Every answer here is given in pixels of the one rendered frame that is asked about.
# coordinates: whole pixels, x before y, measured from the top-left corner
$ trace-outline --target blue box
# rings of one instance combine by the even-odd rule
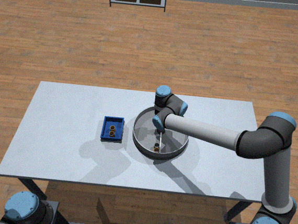
[[[110,127],[115,126],[115,137],[110,137]],[[124,127],[123,117],[107,117],[105,116],[104,124],[102,125],[100,138],[105,141],[122,141]]]

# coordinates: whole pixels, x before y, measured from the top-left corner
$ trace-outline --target table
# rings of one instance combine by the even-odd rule
[[[188,104],[184,117],[239,132],[257,128],[251,102],[177,96]],[[167,162],[142,155],[133,143],[133,124],[141,111],[154,106],[154,98],[154,92],[40,82],[0,175],[19,178],[40,197],[46,196],[32,179],[240,200],[228,217],[261,202],[263,159],[240,158],[193,137],[181,155]],[[105,116],[124,117],[121,143],[100,141]]]

